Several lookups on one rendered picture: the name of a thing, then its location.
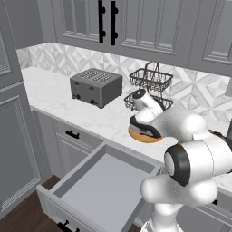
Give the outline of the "round wooden cutting board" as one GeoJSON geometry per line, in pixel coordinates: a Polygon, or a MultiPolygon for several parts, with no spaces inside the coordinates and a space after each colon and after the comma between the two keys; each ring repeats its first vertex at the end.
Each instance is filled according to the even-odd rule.
{"type": "MultiPolygon", "coordinates": [[[[210,134],[214,134],[222,139],[224,139],[224,136],[218,132],[218,131],[213,131],[213,130],[209,130],[208,131],[210,134]]],[[[161,141],[163,140],[162,137],[160,138],[153,138],[149,135],[145,135],[145,134],[139,134],[138,132],[136,132],[135,130],[132,129],[131,126],[129,126],[128,128],[128,133],[131,135],[131,137],[135,140],[141,141],[141,142],[145,142],[145,143],[152,143],[152,142],[157,142],[157,141],[161,141]]]]}

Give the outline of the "grey narrow drawer front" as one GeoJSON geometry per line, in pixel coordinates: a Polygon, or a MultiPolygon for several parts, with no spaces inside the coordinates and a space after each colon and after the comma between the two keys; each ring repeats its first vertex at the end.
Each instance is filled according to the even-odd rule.
{"type": "Polygon", "coordinates": [[[96,149],[101,143],[102,140],[91,135],[90,133],[85,132],[84,130],[81,130],[79,128],[73,127],[72,125],[66,124],[61,121],[54,120],[53,121],[54,128],[57,134],[65,137],[68,140],[71,140],[75,143],[81,144],[83,147],[86,147],[90,150],[96,149]],[[65,134],[66,131],[72,130],[75,134],[80,133],[80,138],[77,140],[67,134],[65,134]]]}

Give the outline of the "open grey drawer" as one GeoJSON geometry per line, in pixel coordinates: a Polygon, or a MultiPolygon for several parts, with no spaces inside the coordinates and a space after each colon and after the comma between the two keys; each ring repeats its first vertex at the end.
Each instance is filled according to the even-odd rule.
{"type": "Polygon", "coordinates": [[[103,143],[53,188],[36,191],[44,214],[68,220],[73,232],[128,232],[144,206],[141,182],[159,173],[156,160],[103,143]]]}

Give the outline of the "grey four-slot toaster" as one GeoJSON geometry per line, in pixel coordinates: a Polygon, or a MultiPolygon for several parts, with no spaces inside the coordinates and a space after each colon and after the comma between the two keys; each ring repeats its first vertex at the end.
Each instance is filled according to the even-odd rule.
{"type": "Polygon", "coordinates": [[[70,78],[73,99],[87,102],[102,109],[122,95],[122,76],[91,68],[70,78]]]}

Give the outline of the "grey base cupboard door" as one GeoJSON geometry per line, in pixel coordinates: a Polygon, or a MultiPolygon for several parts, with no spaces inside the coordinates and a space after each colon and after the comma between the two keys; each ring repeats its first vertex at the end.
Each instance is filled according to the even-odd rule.
{"type": "Polygon", "coordinates": [[[101,144],[99,141],[90,144],[83,141],[73,141],[59,134],[56,135],[56,139],[64,175],[86,159],[101,144]]]}

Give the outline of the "grey tall cupboard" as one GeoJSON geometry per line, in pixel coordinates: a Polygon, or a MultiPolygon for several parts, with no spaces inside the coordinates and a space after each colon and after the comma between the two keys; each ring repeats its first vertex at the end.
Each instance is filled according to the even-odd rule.
{"type": "Polygon", "coordinates": [[[5,0],[0,0],[0,219],[45,180],[5,0]]]}

